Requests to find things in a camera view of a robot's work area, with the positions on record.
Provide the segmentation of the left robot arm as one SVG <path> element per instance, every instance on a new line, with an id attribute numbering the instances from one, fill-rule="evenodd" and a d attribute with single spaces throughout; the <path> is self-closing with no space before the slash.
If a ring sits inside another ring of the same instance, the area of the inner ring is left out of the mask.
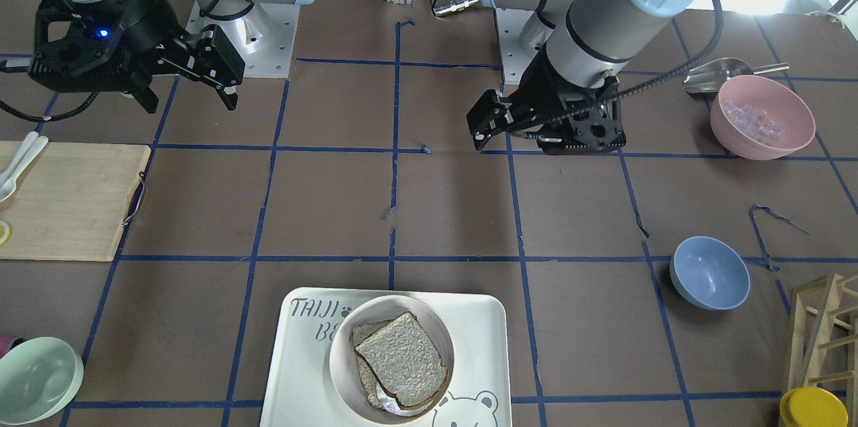
<path id="1" fill-rule="evenodd" d="M 620 90 L 621 72 L 693 0 L 480 0 L 527 9 L 542 23 L 517 88 L 486 90 L 466 119 L 477 150 L 506 133 L 533 140 L 548 155 L 610 152 L 626 144 L 620 104 L 698 66 L 723 33 L 721 0 L 711 0 L 714 32 L 687 63 Z"/>

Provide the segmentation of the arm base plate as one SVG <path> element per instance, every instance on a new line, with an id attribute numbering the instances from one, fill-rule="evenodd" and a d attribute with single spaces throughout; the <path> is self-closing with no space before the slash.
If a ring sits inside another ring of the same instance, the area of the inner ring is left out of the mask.
<path id="1" fill-rule="evenodd" d="M 496 9 L 497 45 L 502 64 L 502 92 L 511 94 L 552 32 L 535 11 Z"/>
<path id="2" fill-rule="evenodd" d="M 200 9 L 194 3 L 186 29 L 198 33 L 209 24 L 220 26 L 245 61 L 245 78 L 289 78 L 300 5 L 255 3 L 232 20 L 203 17 Z"/>

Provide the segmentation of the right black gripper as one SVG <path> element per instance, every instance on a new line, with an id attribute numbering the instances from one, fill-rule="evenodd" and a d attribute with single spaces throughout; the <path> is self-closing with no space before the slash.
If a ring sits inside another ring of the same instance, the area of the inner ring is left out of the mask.
<path id="1" fill-rule="evenodd" d="M 41 0 L 35 15 L 28 75 L 64 93 L 122 91 L 147 113 L 158 110 L 148 85 L 180 74 L 217 88 L 229 111 L 238 107 L 245 63 L 217 25 L 185 30 L 168 0 Z"/>

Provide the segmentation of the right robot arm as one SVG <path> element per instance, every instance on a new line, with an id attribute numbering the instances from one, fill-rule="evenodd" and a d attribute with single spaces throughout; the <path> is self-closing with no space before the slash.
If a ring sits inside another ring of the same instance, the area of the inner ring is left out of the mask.
<path id="1" fill-rule="evenodd" d="M 7 103 L 2 109 L 34 123 L 64 121 L 101 93 L 121 93 L 155 113 L 153 78 L 178 75 L 208 86 L 233 111 L 245 78 L 289 76 L 298 12 L 313 1 L 196 0 L 196 14 L 183 24 L 168 0 L 41 0 L 33 56 L 4 60 L 2 72 L 88 97 L 57 115 L 28 115 Z"/>

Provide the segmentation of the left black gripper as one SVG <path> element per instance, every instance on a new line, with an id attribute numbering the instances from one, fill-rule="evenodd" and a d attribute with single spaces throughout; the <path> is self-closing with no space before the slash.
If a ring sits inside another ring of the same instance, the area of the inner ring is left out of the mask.
<path id="1" fill-rule="evenodd" d="M 546 52 L 537 52 L 517 90 L 502 97 L 486 90 L 467 113 L 474 149 L 481 151 L 502 133 L 533 140 L 546 155 L 583 155 L 625 147 L 619 80 L 603 85 L 571 84 L 554 69 Z"/>

